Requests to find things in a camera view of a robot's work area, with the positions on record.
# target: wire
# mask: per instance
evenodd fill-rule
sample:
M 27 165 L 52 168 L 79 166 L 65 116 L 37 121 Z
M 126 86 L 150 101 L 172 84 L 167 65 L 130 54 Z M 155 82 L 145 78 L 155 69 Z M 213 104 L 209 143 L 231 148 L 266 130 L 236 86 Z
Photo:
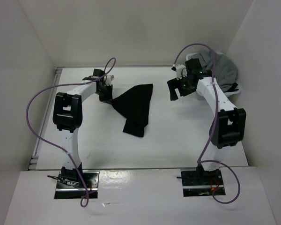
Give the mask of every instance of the wire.
M 199 158 L 198 158 L 197 163 L 198 163 L 198 165 L 201 165 L 202 163 L 207 163 L 207 162 L 219 163 L 219 164 L 221 164 L 221 165 L 227 167 L 227 168 L 233 173 L 233 175 L 235 176 L 235 179 L 236 179 L 236 181 L 237 181 L 237 185 L 238 185 L 238 192 L 237 192 L 237 195 L 236 195 L 236 197 L 235 197 L 234 199 L 232 199 L 231 201 L 228 201 L 228 202 L 221 202 L 221 201 L 217 200 L 217 199 L 215 198 L 215 196 L 214 196 L 214 193 L 215 193 L 217 190 L 219 190 L 219 188 L 217 188 L 216 190 L 214 190 L 214 191 L 212 192 L 212 197 L 213 197 L 218 203 L 221 203 L 221 204 L 230 204 L 230 203 L 234 202 L 234 201 L 239 197 L 239 194 L 240 194 L 240 183 L 239 183 L 239 180 L 238 180 L 237 175 L 236 175 L 235 172 L 231 169 L 231 167 L 229 167 L 228 165 L 226 165 L 226 164 L 224 164 L 224 163 L 221 163 L 221 162 L 216 161 L 216 160 L 203 160 L 203 161 L 202 161 L 202 157 L 203 157 L 204 153 L 206 152 L 207 147 L 209 146 L 209 144 L 210 144 L 210 142 L 211 142 L 211 139 L 212 139 L 212 137 L 213 137 L 213 135 L 214 135 L 214 131 L 215 131 L 216 123 L 217 123 L 217 117 L 218 117 L 217 113 L 218 113 L 218 109 L 219 109 L 219 99 L 218 99 L 216 87 L 215 87 L 215 84 L 214 84 L 214 74 L 215 74 L 215 68 L 216 68 L 216 66 L 215 66 L 215 65 L 216 65 L 216 52 L 215 52 L 211 47 L 209 47 L 209 46 L 206 45 L 206 44 L 202 44 L 202 43 L 190 44 L 190 45 L 187 45 L 187 46 L 185 46 L 184 48 L 181 49 L 181 51 L 178 53 L 177 57 L 175 58 L 175 61 L 174 61 L 173 66 L 175 66 L 175 64 L 176 64 L 176 62 L 177 62 L 177 60 L 178 60 L 180 54 L 181 54 L 186 48 L 188 48 L 188 47 L 190 47 L 190 46 L 194 46 L 194 45 L 201 45 L 201 46 L 204 46 L 204 47 L 208 48 L 209 51 L 211 52 L 212 56 L 213 56 L 213 57 L 212 57 L 212 58 L 213 58 L 213 66 L 212 66 L 211 81 L 212 81 L 212 86 L 213 86 L 213 88 L 214 88 L 214 95 L 215 95 L 215 114 L 214 114 L 214 120 L 213 120 L 213 123 L 212 123 L 211 132 L 210 132 L 209 138 L 208 138 L 208 140 L 207 140 L 207 142 L 206 142 L 206 144 L 205 144 L 205 146 L 204 146 L 204 148 L 203 148 L 203 151 L 201 152 L 201 154 L 200 154 L 200 156 L 199 156 Z
M 107 76 L 107 75 L 111 72 L 111 70 L 114 68 L 114 66 L 115 66 L 115 64 L 116 64 L 116 58 L 114 58 L 114 57 L 111 58 L 110 60 L 108 60 L 108 62 L 106 63 L 105 68 L 107 67 L 107 65 L 108 65 L 108 64 L 110 63 L 110 61 L 112 61 L 112 60 L 114 60 L 113 65 L 112 65 L 111 68 L 110 68 L 104 75 L 102 75 L 101 77 L 99 77 L 99 78 L 97 78 L 97 79 L 95 79 L 95 80 L 93 80 L 93 81 L 90 81 L 90 82 L 85 82 L 85 83 L 66 83 L 66 84 L 58 84 L 58 85 L 54 85 L 54 86 L 45 88 L 45 89 L 43 89 L 43 90 L 40 90 L 38 93 L 36 93 L 36 94 L 31 98 L 31 100 L 28 102 L 27 108 L 26 108 L 26 122 L 27 122 L 27 125 L 28 125 L 30 131 L 34 134 L 34 136 L 36 136 L 37 138 L 39 138 L 39 139 L 42 140 L 43 142 L 46 142 L 46 143 L 48 143 L 48 144 L 50 144 L 50 145 L 53 145 L 53 146 L 55 146 L 55 147 L 57 147 L 57 148 L 63 150 L 63 151 L 69 156 L 70 160 L 72 161 L 72 163 L 73 163 L 73 165 L 74 165 L 74 167 L 75 167 L 75 169 L 76 169 L 76 171 L 77 171 L 77 173 L 78 173 L 78 176 L 79 176 L 79 178 L 80 178 L 81 181 L 82 181 L 83 187 L 84 187 L 85 190 L 86 190 L 86 195 L 85 195 L 85 196 L 81 199 L 81 201 L 80 201 L 81 207 L 86 207 L 86 206 L 88 205 L 88 203 L 89 203 L 89 194 L 90 194 L 90 193 L 89 193 L 89 191 L 88 191 L 87 185 L 86 185 L 86 183 L 85 183 L 85 181 L 84 181 L 84 179 L 83 179 L 83 177 L 82 177 L 82 175 L 81 175 L 81 173 L 80 173 L 80 171 L 79 171 L 79 169 L 78 169 L 76 163 L 74 162 L 74 160 L 73 160 L 71 154 L 70 154 L 66 149 L 64 149 L 63 147 L 61 147 L 61 146 L 59 146 L 59 145 L 57 145 L 57 144 L 54 144 L 54 143 L 52 143 L 52 142 L 50 142 L 50 141 L 48 141 L 48 140 L 42 138 L 40 135 L 38 135 L 38 134 L 33 130 L 32 126 L 31 126 L 31 124 L 30 124 L 30 121 L 29 121 L 29 117 L 28 117 L 28 115 L 29 115 L 29 108 L 30 108 L 30 105 L 31 105 L 31 103 L 33 102 L 33 100 L 34 100 L 38 95 L 40 95 L 41 93 L 43 93 L 43 92 L 46 91 L 46 90 L 50 90 L 50 89 L 52 89 L 52 88 L 57 88 L 57 87 L 64 87 L 64 86 L 85 85 L 85 84 L 94 83 L 94 82 L 97 82 L 97 81 L 101 80 L 103 77 Z

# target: white floor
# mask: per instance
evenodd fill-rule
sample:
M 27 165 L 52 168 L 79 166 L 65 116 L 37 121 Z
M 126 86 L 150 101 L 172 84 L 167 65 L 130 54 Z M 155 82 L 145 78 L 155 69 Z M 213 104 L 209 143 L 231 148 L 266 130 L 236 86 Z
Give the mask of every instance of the white floor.
M 64 68 L 59 84 L 78 83 L 90 76 L 93 68 Z M 85 169 L 175 168 L 194 167 L 208 138 L 213 120 L 205 100 L 193 93 L 171 102 L 167 81 L 175 77 L 169 67 L 116 67 L 112 73 L 114 98 L 138 84 L 153 83 L 149 124 L 145 136 L 138 138 L 123 133 L 126 119 L 111 105 L 100 103 L 98 95 L 83 102 L 79 154 Z M 73 87 L 61 87 L 66 92 Z M 60 144 L 59 132 L 49 109 L 42 136 Z M 60 169 L 61 150 L 40 142 L 37 170 Z M 244 149 L 239 143 L 224 160 L 230 166 L 247 166 Z
M 210 196 L 183 197 L 179 169 L 101 171 L 98 199 L 54 200 L 58 171 L 21 172 L 5 225 L 275 225 L 255 167 L 236 167 L 239 198 L 221 205 Z M 237 193 L 234 176 L 222 168 L 226 196 Z

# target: purple cable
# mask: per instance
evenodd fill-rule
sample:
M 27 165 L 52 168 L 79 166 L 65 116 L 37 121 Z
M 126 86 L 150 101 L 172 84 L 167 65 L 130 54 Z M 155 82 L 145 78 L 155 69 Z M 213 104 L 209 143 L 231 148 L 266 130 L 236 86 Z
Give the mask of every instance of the purple cable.
M 218 115 L 217 115 L 217 112 L 218 112 L 218 109 L 219 109 L 219 99 L 218 99 L 216 87 L 215 87 L 215 84 L 214 84 L 214 74 L 215 74 L 215 67 L 216 67 L 216 66 L 215 66 L 215 65 L 216 65 L 216 52 L 215 52 L 211 47 L 209 47 L 208 45 L 205 45 L 205 44 L 202 44 L 202 43 L 190 44 L 190 45 L 185 46 L 183 49 L 181 49 L 181 51 L 178 53 L 178 55 L 177 55 L 177 57 L 176 57 L 176 59 L 175 59 L 175 61 L 174 61 L 174 65 L 176 64 L 176 62 L 177 62 L 177 60 L 178 60 L 180 54 L 181 54 L 186 48 L 188 48 L 188 47 L 190 47 L 190 46 L 194 46 L 194 45 L 201 45 L 201 46 L 204 46 L 204 47 L 208 48 L 209 51 L 210 51 L 210 52 L 212 53 L 212 55 L 213 55 L 213 66 L 212 66 L 211 81 L 212 81 L 212 86 L 213 86 L 213 88 L 214 88 L 214 95 L 215 95 L 215 114 L 214 114 L 214 121 L 213 121 L 213 123 L 212 123 L 212 128 L 211 128 L 211 132 L 210 132 L 209 138 L 208 138 L 208 140 L 207 140 L 207 142 L 206 142 L 206 144 L 205 144 L 205 146 L 204 146 L 203 151 L 201 152 L 201 154 L 200 154 L 200 156 L 199 156 L 199 158 L 198 158 L 197 163 L 198 163 L 198 165 L 200 165 L 200 164 L 202 164 L 202 163 L 208 163 L 208 162 L 211 162 L 211 163 L 219 163 L 219 164 L 221 164 L 221 165 L 227 167 L 227 168 L 233 173 L 233 175 L 235 176 L 235 179 L 236 179 L 236 181 L 237 181 L 237 185 L 238 185 L 238 192 L 237 192 L 237 195 L 236 195 L 236 197 L 235 197 L 234 199 L 232 199 L 231 201 L 228 201 L 228 202 L 221 202 L 221 201 L 217 200 L 217 199 L 215 198 L 215 196 L 214 196 L 215 192 L 216 192 L 218 189 L 216 189 L 216 190 L 214 190 L 214 191 L 212 192 L 212 197 L 213 197 L 218 203 L 221 203 L 221 204 L 230 204 L 230 203 L 234 202 L 234 201 L 239 197 L 239 194 L 240 194 L 240 183 L 239 183 L 239 179 L 238 179 L 237 175 L 235 174 L 235 172 L 231 169 L 230 166 L 228 166 L 228 165 L 226 165 L 226 164 L 224 164 L 224 163 L 221 163 L 221 162 L 219 162 L 219 161 L 216 161 L 216 160 L 203 160 L 203 161 L 201 161 L 201 159 L 202 159 L 204 153 L 206 152 L 206 150 L 207 150 L 207 148 L 208 148 L 208 146 L 209 146 L 209 144 L 210 144 L 210 142 L 211 142 L 211 139 L 212 139 L 212 137 L 213 137 L 213 135 L 214 135 L 214 131 L 215 131 L 215 127 L 216 127 L 216 122 L 217 122 L 217 116 L 218 116 Z
M 48 140 L 42 138 L 40 135 L 38 135 L 38 134 L 33 130 L 33 128 L 31 127 L 30 121 L 29 121 L 29 117 L 28 117 L 28 114 L 29 114 L 29 107 L 30 107 L 32 101 L 33 101 L 39 94 L 43 93 L 43 92 L 46 91 L 46 90 L 50 90 L 50 89 L 52 89 L 52 88 L 57 88 L 57 87 L 63 87 L 63 86 L 85 85 L 85 84 L 94 83 L 94 82 L 97 82 L 97 81 L 101 80 L 103 77 L 105 77 L 106 75 L 108 75 L 108 74 L 111 72 L 111 70 L 114 68 L 114 66 L 115 66 L 115 64 L 116 64 L 116 58 L 114 58 L 114 57 L 111 58 L 110 60 L 108 60 L 108 62 L 107 62 L 107 64 L 106 64 L 105 68 L 106 68 L 107 65 L 110 63 L 111 60 L 114 60 L 113 65 L 112 65 L 111 68 L 110 68 L 104 75 L 102 75 L 101 77 L 99 77 L 99 78 L 97 78 L 97 79 L 95 79 L 95 80 L 93 80 L 93 81 L 85 82 L 85 83 L 66 83 L 66 84 L 58 84 L 58 85 L 54 85 L 54 86 L 45 88 L 45 89 L 39 91 L 37 94 L 35 94 L 35 95 L 31 98 L 31 100 L 28 102 L 27 108 L 26 108 L 26 122 L 27 122 L 27 125 L 28 125 L 30 131 L 31 131 L 37 138 L 39 138 L 40 140 L 42 140 L 43 142 L 46 142 L 46 143 L 48 143 L 48 144 L 50 144 L 50 145 L 53 145 L 53 146 L 55 146 L 55 147 L 57 147 L 57 148 L 63 150 L 63 151 L 69 156 L 70 160 L 72 161 L 72 163 L 73 163 L 73 165 L 74 165 L 74 167 L 75 167 L 75 169 L 76 169 L 76 171 L 77 171 L 77 173 L 78 173 L 78 175 L 79 175 L 79 177 L 80 177 L 80 179 L 81 179 L 81 181 L 82 181 L 83 187 L 85 188 L 85 191 L 86 191 L 86 195 L 83 196 L 82 199 L 81 199 L 81 201 L 80 201 L 81 207 L 86 207 L 86 206 L 88 205 L 88 203 L 89 203 L 89 194 L 93 193 L 94 191 L 93 191 L 93 192 L 89 192 L 89 191 L 88 191 L 88 187 L 87 187 L 87 185 L 86 185 L 86 183 L 85 183 L 85 181 L 84 181 L 84 179 L 83 179 L 81 173 L 79 172 L 78 166 L 77 166 L 76 163 L 74 162 L 74 160 L 73 160 L 72 156 L 69 154 L 69 152 L 68 152 L 66 149 L 64 149 L 63 147 L 61 147 L 61 146 L 59 146 L 59 145 L 57 145 L 57 144 L 54 144 L 54 143 L 52 143 L 52 142 L 50 142 L 50 141 L 48 141 Z M 87 201 L 86 201 L 86 204 L 83 205 L 82 202 L 83 202 L 83 200 L 84 200 L 85 198 L 87 199 Z

